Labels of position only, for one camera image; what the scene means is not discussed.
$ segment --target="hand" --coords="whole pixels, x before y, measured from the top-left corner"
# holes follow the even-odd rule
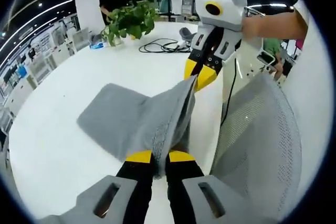
[[[258,37],[260,31],[260,16],[253,16],[253,17],[245,17],[243,19],[243,38],[246,40],[254,39]]]

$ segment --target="gray fabric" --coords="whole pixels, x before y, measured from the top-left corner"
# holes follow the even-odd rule
[[[195,104],[195,77],[152,98],[108,84],[78,117],[77,123],[114,157],[152,150],[164,173],[171,147],[188,143],[188,124]]]
[[[220,128],[212,174],[281,220],[292,209],[301,174],[300,134],[281,89],[259,74],[235,94]]]

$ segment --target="white desk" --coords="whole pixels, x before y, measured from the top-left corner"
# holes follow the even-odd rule
[[[15,182],[28,210],[36,217],[60,215],[76,197],[122,163],[87,136],[76,119],[107,83],[148,96],[179,81],[188,54],[142,54],[138,47],[157,38],[179,38],[179,29],[197,26],[157,23],[141,40],[125,39],[115,48],[85,48],[55,69],[29,96],[10,131],[10,158]],[[196,94],[190,152],[208,173],[218,140],[223,77]],[[166,180],[155,180],[146,223],[172,223]]]

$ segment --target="gray cloth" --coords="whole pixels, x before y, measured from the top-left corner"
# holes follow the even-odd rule
[[[78,117],[77,123],[93,140],[114,157],[152,150],[164,174],[171,147],[188,143],[195,77],[152,98],[133,90],[108,84]]]

